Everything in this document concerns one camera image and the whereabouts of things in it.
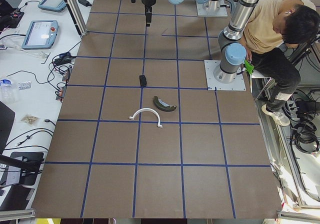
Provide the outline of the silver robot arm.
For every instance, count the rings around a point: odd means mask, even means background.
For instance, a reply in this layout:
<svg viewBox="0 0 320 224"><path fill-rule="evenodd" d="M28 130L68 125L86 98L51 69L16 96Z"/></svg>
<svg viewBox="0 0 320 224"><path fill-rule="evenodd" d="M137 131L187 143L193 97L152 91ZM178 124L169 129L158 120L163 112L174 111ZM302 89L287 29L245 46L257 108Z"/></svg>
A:
<svg viewBox="0 0 320 224"><path fill-rule="evenodd" d="M168 0L173 5L178 5L184 0ZM222 60L213 71L214 78L223 84L234 81L240 65L244 64L246 50L239 44L243 30L248 23L254 8L259 0L238 0L233 8L231 19L218 36Z"/></svg>

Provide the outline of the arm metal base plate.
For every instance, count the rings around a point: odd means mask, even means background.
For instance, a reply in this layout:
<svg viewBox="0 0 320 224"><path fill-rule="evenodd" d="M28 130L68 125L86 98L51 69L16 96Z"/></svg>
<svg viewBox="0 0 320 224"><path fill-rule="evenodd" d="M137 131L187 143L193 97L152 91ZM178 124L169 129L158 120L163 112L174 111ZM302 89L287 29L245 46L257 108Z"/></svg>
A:
<svg viewBox="0 0 320 224"><path fill-rule="evenodd" d="M220 60L204 60L207 89L209 91L246 91L241 66L235 73L221 70Z"/></svg>
<svg viewBox="0 0 320 224"><path fill-rule="evenodd" d="M227 7L224 0L196 0L199 17L227 18Z"/></svg>

